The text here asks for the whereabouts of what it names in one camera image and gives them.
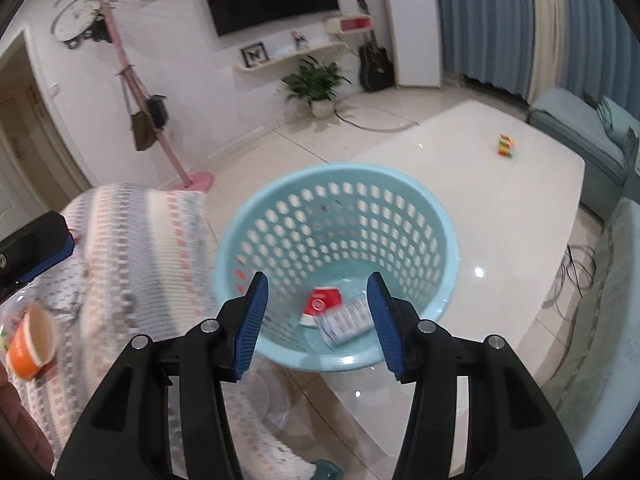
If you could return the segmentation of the person's left hand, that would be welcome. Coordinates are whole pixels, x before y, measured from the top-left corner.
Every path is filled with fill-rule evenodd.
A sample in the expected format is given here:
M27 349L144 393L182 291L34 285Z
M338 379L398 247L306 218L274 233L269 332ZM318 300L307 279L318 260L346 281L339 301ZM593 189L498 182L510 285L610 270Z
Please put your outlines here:
M24 408L20 395L12 382L9 381L4 365L0 364L0 368L1 413L6 416L18 440L26 446L32 458L45 471L50 472L54 462L52 446Z

